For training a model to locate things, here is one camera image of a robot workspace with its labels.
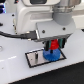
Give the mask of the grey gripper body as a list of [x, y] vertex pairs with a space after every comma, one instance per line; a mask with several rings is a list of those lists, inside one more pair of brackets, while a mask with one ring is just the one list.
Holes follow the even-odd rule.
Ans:
[[54, 20], [36, 23], [37, 41], [49, 41], [68, 37], [71, 32], [67, 26], [57, 24]]

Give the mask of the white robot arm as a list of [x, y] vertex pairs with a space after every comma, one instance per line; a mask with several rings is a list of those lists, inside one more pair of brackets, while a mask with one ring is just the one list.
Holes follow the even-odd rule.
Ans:
[[37, 42], [68, 38], [76, 29], [72, 18], [75, 0], [20, 0], [16, 9], [16, 32], [33, 31]]

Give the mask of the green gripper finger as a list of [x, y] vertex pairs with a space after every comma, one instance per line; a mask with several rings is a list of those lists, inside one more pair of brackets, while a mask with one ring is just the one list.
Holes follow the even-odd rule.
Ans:
[[51, 46], [51, 41], [46, 41], [46, 42], [45, 42], [45, 46], [44, 46], [44, 50], [45, 50], [45, 51], [49, 51], [50, 46]]
[[60, 39], [60, 48], [64, 48], [65, 43], [66, 43], [66, 39], [65, 38]]

